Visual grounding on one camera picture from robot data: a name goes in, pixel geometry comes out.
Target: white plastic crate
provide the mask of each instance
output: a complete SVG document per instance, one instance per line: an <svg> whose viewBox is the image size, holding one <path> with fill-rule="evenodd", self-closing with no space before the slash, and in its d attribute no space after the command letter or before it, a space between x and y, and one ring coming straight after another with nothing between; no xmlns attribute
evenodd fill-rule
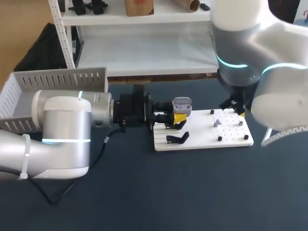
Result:
<svg viewBox="0 0 308 231"><path fill-rule="evenodd" d="M154 146L156 151L174 151L205 148L227 148L252 146L254 140L250 134L245 118L237 115L233 109L192 111L181 130L166 129L164 124L154 125ZM167 143L166 136L182 137L188 131L190 136L184 144Z"/></svg>
<svg viewBox="0 0 308 231"><path fill-rule="evenodd" d="M0 129L12 133L40 131L31 117L38 90L108 91L106 68L12 72L0 94Z"/></svg>

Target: white ventilated basket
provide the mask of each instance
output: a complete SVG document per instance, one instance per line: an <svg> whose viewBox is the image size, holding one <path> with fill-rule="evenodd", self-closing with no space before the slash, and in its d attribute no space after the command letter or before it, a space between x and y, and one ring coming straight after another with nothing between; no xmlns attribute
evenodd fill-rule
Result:
<svg viewBox="0 0 308 231"><path fill-rule="evenodd" d="M0 129L12 133L40 131L31 117L38 90L108 91L106 68L12 72L0 94Z"/></svg>

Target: white shelf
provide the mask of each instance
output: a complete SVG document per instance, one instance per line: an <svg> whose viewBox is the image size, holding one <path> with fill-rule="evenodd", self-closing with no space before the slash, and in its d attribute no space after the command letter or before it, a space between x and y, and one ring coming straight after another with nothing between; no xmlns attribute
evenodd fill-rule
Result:
<svg viewBox="0 0 308 231"><path fill-rule="evenodd" d="M147 16L128 17L124 0L108 1L106 12L102 15L94 15L87 9L86 15L76 15L73 11L66 11L62 21L64 26L84 25L127 25L150 23L177 23L210 21L210 12L199 9L195 13L189 13L172 2L172 0L155 0L154 14Z"/></svg>
<svg viewBox="0 0 308 231"><path fill-rule="evenodd" d="M107 67L108 76L214 73L208 34L87 38L78 67Z"/></svg>

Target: zip tie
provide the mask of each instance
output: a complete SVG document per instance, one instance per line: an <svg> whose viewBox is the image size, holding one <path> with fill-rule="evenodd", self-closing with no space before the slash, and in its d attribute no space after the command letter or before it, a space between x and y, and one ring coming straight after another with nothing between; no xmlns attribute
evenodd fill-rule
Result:
<svg viewBox="0 0 308 231"><path fill-rule="evenodd" d="M28 134L23 134L23 137L26 139L26 147L25 147L25 154L24 154L24 163L23 163L23 170L20 173L20 179L27 179L28 174L28 162L29 162L29 156L30 156L30 144L31 144L31 139Z"/></svg>
<svg viewBox="0 0 308 231"><path fill-rule="evenodd" d="M109 136L106 136L106 138L105 138L105 140L104 140L104 143L107 143L108 142L108 140L109 140Z"/></svg>

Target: cardboard tube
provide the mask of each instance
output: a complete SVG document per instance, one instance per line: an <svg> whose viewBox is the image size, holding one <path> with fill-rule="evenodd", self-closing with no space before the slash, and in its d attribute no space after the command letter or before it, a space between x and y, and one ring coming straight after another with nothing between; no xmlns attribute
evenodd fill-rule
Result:
<svg viewBox="0 0 308 231"><path fill-rule="evenodd" d="M191 13L196 12L200 6L199 0L174 0L174 2Z"/></svg>

